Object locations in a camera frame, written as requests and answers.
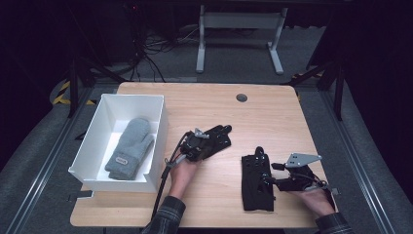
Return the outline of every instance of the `gray glove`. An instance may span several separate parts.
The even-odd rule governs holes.
[[[130,120],[104,168],[105,171],[110,172],[110,178],[119,180],[134,178],[137,169],[144,161],[149,145],[154,140],[149,132],[150,125],[147,120],[140,118]]]

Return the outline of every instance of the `metal frame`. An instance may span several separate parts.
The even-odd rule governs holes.
[[[260,28],[275,29],[276,33],[272,42],[268,42],[268,50],[273,60],[276,73],[283,74],[282,64],[277,53],[277,45],[282,34],[282,26],[285,21],[287,8],[283,8],[280,13],[216,13],[206,12],[205,6],[201,6],[200,11],[200,46],[197,58],[197,73],[204,72],[206,55],[206,28]]]

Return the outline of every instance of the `human hand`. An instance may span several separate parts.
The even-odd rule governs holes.
[[[321,188],[309,191],[289,191],[288,193],[298,196],[318,217],[335,213],[334,208],[328,202],[327,194]]]
[[[202,160],[198,162],[190,162],[187,159],[182,160],[175,167],[170,170],[171,186],[169,196],[173,196],[182,200],[183,194],[187,186],[191,183]]]

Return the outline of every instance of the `plaid sleeve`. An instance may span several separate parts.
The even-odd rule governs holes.
[[[316,220],[321,234],[353,234],[353,229],[340,213],[323,216]]]
[[[185,204],[181,200],[167,196],[152,221],[140,233],[175,234],[185,208]]]

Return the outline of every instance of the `table hole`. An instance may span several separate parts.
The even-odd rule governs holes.
[[[237,95],[237,101],[239,101],[239,102],[246,102],[247,99],[248,99],[248,97],[244,94]]]

